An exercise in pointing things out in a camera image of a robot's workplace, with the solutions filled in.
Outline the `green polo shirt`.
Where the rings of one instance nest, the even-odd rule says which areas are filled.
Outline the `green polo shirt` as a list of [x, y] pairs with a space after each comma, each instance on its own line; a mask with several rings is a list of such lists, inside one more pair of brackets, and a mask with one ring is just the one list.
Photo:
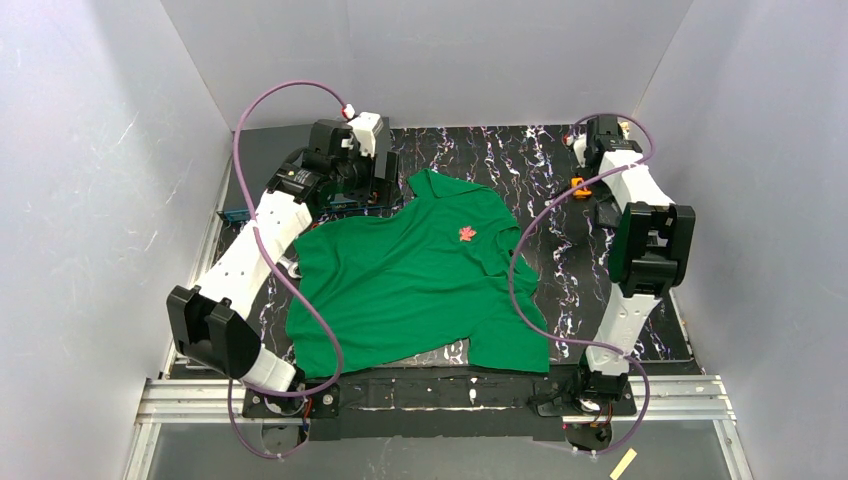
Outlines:
[[309, 377], [359, 371], [467, 340], [472, 365], [545, 373], [538, 277], [493, 189], [422, 170], [389, 217], [322, 224], [295, 242], [302, 299], [286, 333]]

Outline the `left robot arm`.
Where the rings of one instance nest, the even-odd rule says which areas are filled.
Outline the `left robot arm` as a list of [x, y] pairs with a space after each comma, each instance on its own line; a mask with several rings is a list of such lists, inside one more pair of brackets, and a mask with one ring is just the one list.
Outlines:
[[247, 318], [260, 287], [296, 265], [286, 251], [339, 197], [364, 204], [395, 195], [397, 156], [383, 145], [383, 118], [318, 120], [263, 186], [236, 239], [191, 287], [175, 286], [166, 308], [178, 353], [265, 394], [289, 397], [296, 367], [263, 345]]

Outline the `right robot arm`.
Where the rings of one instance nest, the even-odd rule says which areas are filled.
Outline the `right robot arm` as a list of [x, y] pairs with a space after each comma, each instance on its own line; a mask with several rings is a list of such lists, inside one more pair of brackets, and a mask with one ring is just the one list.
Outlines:
[[648, 155], [630, 139], [620, 116], [591, 115], [585, 132], [572, 134], [579, 164], [604, 183], [620, 213], [608, 251], [611, 296], [594, 344], [586, 348], [586, 368], [618, 378], [661, 299], [685, 277], [696, 221], [694, 209], [674, 202], [654, 180]]

